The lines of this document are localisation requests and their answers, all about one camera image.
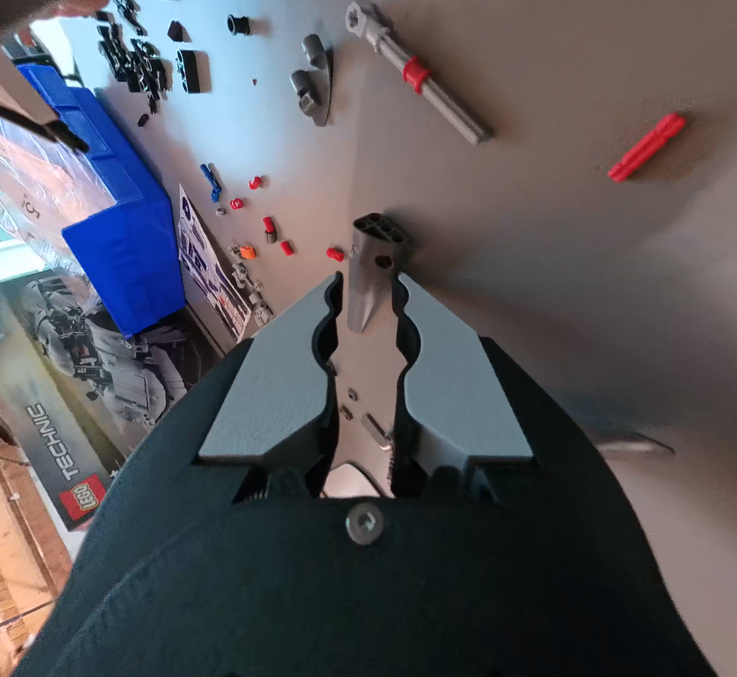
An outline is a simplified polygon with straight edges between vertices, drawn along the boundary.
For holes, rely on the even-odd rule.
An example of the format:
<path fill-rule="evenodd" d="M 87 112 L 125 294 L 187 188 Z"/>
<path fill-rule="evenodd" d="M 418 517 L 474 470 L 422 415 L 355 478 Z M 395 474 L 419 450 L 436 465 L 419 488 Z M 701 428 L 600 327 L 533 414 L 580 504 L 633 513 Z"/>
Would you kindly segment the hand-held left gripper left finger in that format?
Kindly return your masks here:
<path fill-rule="evenodd" d="M 262 328 L 215 416 L 198 457 L 325 480 L 339 436 L 336 319 L 344 277 L 333 273 Z"/>

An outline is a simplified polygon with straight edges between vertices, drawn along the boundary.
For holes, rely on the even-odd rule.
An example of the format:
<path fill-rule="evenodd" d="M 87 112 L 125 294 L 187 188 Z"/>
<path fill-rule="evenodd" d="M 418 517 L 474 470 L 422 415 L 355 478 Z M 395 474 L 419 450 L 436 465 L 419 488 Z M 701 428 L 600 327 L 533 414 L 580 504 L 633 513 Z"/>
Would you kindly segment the blue plastic bin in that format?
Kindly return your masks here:
<path fill-rule="evenodd" d="M 56 70 L 22 64 L 19 72 L 88 146 L 60 147 L 49 160 L 66 170 L 59 195 L 60 238 L 126 336 L 186 303 L 170 197 L 94 94 L 69 86 Z"/>

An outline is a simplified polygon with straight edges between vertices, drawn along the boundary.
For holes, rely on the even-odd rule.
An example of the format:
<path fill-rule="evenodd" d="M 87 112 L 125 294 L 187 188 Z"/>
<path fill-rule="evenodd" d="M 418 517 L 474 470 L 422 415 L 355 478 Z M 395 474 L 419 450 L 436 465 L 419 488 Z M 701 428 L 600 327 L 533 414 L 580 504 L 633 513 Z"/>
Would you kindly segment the long grey lego axle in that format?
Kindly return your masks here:
<path fill-rule="evenodd" d="M 415 55 L 401 46 L 391 36 L 382 43 L 381 53 L 399 71 L 401 77 L 405 62 Z M 469 113 L 455 97 L 435 80 L 432 73 L 425 82 L 423 95 L 416 93 L 415 95 L 425 99 L 472 146 L 488 142 L 493 138 L 493 130 Z"/>

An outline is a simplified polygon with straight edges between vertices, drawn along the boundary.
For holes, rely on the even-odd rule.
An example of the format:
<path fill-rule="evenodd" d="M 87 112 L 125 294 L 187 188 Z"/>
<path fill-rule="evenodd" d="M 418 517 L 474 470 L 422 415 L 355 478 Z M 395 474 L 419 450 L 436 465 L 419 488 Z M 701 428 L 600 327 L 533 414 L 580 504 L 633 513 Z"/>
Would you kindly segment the clear plastic bag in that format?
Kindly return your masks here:
<path fill-rule="evenodd" d="M 85 155 L 2 119 L 2 232 L 25 243 L 47 267 L 82 276 L 63 230 L 115 204 Z"/>

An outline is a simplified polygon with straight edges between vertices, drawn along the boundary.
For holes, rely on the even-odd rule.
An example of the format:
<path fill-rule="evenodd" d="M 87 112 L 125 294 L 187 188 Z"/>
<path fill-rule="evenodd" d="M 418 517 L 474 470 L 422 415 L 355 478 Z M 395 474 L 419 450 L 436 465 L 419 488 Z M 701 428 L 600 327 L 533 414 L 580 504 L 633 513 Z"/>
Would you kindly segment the lego sticker sheet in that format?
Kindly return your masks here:
<path fill-rule="evenodd" d="M 220 265 L 198 214 L 183 187 L 178 187 L 178 253 L 183 267 L 220 318 L 230 337 L 245 338 L 252 310 Z"/>

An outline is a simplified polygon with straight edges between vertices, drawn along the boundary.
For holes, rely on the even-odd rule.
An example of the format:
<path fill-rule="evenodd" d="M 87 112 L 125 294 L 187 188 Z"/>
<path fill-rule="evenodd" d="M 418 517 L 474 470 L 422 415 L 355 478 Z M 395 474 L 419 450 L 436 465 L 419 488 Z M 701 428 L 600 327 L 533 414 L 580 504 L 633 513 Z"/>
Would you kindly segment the dark grey lego panel piece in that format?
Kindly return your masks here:
<path fill-rule="evenodd" d="M 296 93 L 300 112 L 311 119 L 318 128 L 326 128 L 331 110 L 334 53 L 324 46 L 317 33 L 307 35 L 302 41 L 308 70 L 296 70 L 290 82 Z"/>

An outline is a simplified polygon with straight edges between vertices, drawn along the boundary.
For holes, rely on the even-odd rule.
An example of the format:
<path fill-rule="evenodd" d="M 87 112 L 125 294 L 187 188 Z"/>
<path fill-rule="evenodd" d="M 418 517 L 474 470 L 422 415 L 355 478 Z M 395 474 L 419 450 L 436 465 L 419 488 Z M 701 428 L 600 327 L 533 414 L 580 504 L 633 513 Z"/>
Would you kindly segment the scattered small red lego bushes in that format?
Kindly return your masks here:
<path fill-rule="evenodd" d="M 266 184 L 267 184 L 266 178 L 263 175 L 255 175 L 248 182 L 248 187 L 252 193 L 255 193 L 258 190 L 262 190 Z M 296 253 L 296 250 L 294 246 L 292 245 L 292 242 L 288 239 L 281 239 L 281 232 L 279 230 L 277 223 L 274 221 L 273 215 L 270 213 L 267 214 L 265 212 L 263 214 L 262 222 L 263 222 L 263 233 L 265 233 L 266 231 L 274 231 L 274 230 L 278 232 L 278 236 L 279 236 L 278 242 L 274 244 L 268 244 L 268 245 L 278 245 L 282 253 L 286 257 L 294 256 L 294 254 Z M 241 247 L 243 245 L 253 246 L 253 244 L 251 243 L 237 244 L 238 247 Z M 326 256 L 328 259 L 334 260 L 335 262 L 338 262 L 338 263 L 343 263 L 344 261 L 347 261 L 347 255 L 345 251 L 338 247 L 328 247 L 326 250 Z"/>

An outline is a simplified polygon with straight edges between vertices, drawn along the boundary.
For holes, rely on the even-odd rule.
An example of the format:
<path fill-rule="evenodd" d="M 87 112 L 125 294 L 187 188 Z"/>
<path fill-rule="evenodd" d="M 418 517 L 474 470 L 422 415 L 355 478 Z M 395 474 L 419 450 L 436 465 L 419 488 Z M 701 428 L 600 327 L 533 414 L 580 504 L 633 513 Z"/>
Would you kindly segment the light grey lego connector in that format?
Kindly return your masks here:
<path fill-rule="evenodd" d="M 366 41 L 375 53 L 382 54 L 381 45 L 390 37 L 389 28 L 358 2 L 353 1 L 345 10 L 345 26 L 350 33 Z"/>

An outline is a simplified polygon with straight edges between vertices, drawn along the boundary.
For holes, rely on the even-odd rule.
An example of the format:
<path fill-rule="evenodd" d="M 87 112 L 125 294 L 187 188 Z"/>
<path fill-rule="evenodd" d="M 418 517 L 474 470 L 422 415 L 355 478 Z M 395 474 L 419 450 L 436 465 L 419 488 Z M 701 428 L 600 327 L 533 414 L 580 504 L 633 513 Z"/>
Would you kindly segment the dark grey flat lego tile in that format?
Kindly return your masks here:
<path fill-rule="evenodd" d="M 376 419 L 370 413 L 364 413 L 360 419 L 360 423 L 382 451 L 392 449 L 391 434 L 385 432 L 382 426 L 378 424 Z"/>

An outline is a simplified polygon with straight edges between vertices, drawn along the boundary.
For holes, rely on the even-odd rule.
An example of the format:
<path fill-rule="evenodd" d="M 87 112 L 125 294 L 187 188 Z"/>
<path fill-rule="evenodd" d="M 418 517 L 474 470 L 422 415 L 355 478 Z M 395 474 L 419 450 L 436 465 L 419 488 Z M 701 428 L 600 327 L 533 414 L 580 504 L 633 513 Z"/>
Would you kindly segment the red lego bush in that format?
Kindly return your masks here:
<path fill-rule="evenodd" d="M 417 55 L 410 57 L 402 67 L 402 80 L 418 95 L 423 95 L 423 87 L 430 76 L 430 69 Z"/>

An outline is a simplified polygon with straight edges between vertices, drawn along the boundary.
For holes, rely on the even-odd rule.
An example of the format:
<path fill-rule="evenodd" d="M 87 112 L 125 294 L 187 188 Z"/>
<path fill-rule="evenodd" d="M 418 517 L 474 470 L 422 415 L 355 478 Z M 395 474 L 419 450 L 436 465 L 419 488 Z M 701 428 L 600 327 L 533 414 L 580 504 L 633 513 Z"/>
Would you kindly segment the long red lego pin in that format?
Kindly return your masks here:
<path fill-rule="evenodd" d="M 609 170 L 608 177 L 621 183 L 640 170 L 687 126 L 683 114 L 671 112 L 631 147 Z"/>

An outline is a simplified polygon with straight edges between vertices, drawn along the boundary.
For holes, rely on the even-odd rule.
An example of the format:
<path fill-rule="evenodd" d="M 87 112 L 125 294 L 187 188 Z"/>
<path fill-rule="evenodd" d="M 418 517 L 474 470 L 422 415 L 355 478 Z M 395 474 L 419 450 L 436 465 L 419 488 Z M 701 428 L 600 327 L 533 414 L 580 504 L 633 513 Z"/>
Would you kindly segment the dark grey tapered lego panel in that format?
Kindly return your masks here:
<path fill-rule="evenodd" d="M 391 294 L 392 279 L 408 260 L 412 240 L 389 215 L 371 212 L 353 222 L 349 253 L 347 327 L 364 332 Z"/>

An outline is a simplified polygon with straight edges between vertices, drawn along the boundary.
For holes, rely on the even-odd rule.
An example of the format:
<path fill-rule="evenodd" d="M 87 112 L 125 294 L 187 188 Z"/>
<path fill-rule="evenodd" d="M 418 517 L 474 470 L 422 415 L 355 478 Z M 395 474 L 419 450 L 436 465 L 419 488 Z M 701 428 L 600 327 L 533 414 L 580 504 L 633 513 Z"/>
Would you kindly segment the pile of light grey connectors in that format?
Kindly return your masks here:
<path fill-rule="evenodd" d="M 240 247 L 229 247 L 228 253 L 231 257 L 231 275 L 237 288 L 245 291 L 248 295 L 253 320 L 256 327 L 261 329 L 274 319 L 274 313 L 262 295 L 263 286 L 251 276 L 245 264 L 246 259 L 243 257 L 243 250 Z"/>

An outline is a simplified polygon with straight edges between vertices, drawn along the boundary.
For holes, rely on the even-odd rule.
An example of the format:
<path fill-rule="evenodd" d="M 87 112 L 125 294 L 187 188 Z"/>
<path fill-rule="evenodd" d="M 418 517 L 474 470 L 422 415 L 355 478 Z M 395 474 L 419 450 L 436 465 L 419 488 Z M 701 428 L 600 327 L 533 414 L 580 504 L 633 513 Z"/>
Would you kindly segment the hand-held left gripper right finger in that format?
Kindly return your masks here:
<path fill-rule="evenodd" d="M 534 452 L 480 336 L 414 279 L 393 279 L 400 374 L 394 473 L 526 464 Z"/>

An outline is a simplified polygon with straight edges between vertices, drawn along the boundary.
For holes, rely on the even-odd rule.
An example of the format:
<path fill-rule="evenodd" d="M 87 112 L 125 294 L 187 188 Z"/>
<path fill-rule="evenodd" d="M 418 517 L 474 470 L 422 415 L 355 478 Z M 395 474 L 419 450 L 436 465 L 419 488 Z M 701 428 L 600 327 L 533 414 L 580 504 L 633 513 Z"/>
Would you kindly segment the scattered black lego pieces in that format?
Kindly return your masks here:
<path fill-rule="evenodd" d="M 137 122 L 140 128 L 159 113 L 175 88 L 188 95 L 211 91 L 206 55 L 192 49 L 188 29 L 177 18 L 163 31 L 153 22 L 145 25 L 148 1 L 174 0 L 110 0 L 104 10 L 91 14 L 97 24 L 97 49 L 112 78 L 147 100 L 148 111 Z"/>

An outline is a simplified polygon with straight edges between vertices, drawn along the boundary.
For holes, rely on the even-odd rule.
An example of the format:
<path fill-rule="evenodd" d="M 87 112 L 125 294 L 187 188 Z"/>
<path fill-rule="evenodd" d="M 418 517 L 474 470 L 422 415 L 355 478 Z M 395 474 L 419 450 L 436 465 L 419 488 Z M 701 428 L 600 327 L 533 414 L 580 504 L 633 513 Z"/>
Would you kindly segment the lego set box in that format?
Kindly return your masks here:
<path fill-rule="evenodd" d="M 2 282 L 2 440 L 65 528 L 91 520 L 127 458 L 222 352 L 185 308 L 126 337 L 50 271 Z"/>

